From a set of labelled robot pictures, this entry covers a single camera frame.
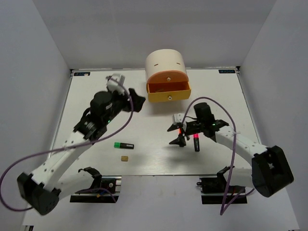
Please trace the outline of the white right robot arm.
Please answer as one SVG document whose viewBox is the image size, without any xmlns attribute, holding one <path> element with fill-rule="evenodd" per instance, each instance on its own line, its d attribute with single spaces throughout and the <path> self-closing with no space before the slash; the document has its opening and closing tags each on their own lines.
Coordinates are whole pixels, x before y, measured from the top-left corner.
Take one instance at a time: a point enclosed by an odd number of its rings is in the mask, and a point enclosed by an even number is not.
<svg viewBox="0 0 308 231">
<path fill-rule="evenodd" d="M 194 106 L 196 118 L 184 120 L 183 113 L 172 116 L 168 131 L 180 130 L 171 145 L 184 147 L 189 136 L 202 133 L 207 138 L 229 149 L 234 149 L 250 168 L 225 167 L 216 174 L 216 186 L 223 192 L 234 186 L 256 189 L 262 196 L 270 197 L 294 181 L 284 151 L 279 146 L 267 147 L 238 134 L 223 120 L 216 120 L 207 103 Z"/>
</svg>

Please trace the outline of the small tan eraser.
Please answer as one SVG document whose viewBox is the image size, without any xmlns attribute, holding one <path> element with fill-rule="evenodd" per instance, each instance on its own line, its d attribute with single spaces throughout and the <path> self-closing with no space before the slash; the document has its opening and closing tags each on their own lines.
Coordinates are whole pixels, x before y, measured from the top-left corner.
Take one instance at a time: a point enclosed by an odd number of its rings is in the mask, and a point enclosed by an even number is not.
<svg viewBox="0 0 308 231">
<path fill-rule="evenodd" d="M 128 156 L 121 156 L 121 161 L 122 162 L 127 162 L 128 161 Z"/>
</svg>

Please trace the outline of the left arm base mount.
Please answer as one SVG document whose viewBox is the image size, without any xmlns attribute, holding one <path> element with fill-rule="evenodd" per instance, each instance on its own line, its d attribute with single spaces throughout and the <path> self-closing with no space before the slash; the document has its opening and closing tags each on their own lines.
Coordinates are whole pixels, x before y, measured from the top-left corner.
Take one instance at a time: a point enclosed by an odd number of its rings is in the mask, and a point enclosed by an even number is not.
<svg viewBox="0 0 308 231">
<path fill-rule="evenodd" d="M 121 176 L 102 177 L 100 188 L 81 190 L 70 196 L 71 203 L 114 204 L 121 190 Z"/>
</svg>

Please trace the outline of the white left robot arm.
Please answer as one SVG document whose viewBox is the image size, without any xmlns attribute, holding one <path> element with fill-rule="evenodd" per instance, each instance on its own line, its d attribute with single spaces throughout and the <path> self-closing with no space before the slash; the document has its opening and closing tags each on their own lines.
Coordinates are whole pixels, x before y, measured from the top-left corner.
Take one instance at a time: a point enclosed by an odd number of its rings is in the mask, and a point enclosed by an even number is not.
<svg viewBox="0 0 308 231">
<path fill-rule="evenodd" d="M 80 121 L 64 143 L 64 149 L 52 155 L 30 174 L 17 178 L 21 197 L 40 215 L 50 213 L 58 202 L 77 192 L 102 190 L 102 175 L 92 167 L 81 168 L 77 174 L 62 178 L 68 168 L 106 131 L 107 125 L 122 111 L 139 112 L 146 98 L 130 88 L 128 93 L 100 91 L 90 102 Z"/>
</svg>

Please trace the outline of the cream round drawer container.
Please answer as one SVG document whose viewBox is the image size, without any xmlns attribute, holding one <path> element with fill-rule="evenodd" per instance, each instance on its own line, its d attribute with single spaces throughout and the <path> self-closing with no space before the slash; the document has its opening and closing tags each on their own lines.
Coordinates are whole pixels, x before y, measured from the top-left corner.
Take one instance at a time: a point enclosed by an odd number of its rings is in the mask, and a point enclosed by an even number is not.
<svg viewBox="0 0 308 231">
<path fill-rule="evenodd" d="M 190 97 L 188 74 L 177 50 L 161 49 L 150 53 L 145 61 L 145 73 L 149 102 L 181 101 Z M 165 92 L 155 93 L 159 89 Z"/>
</svg>

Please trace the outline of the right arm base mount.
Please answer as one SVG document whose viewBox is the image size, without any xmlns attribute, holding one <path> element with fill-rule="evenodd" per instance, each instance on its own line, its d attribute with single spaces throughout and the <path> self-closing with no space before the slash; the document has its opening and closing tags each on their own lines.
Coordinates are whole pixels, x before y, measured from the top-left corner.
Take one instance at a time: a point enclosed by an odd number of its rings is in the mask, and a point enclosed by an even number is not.
<svg viewBox="0 0 308 231">
<path fill-rule="evenodd" d="M 225 188 L 220 186 L 217 177 L 207 176 L 200 178 L 196 186 L 201 189 L 201 200 L 203 205 L 219 205 L 222 203 Z M 239 192 L 233 204 L 247 204 L 246 190 L 241 186 L 231 186 L 228 190 L 226 202 L 229 203 Z"/>
</svg>

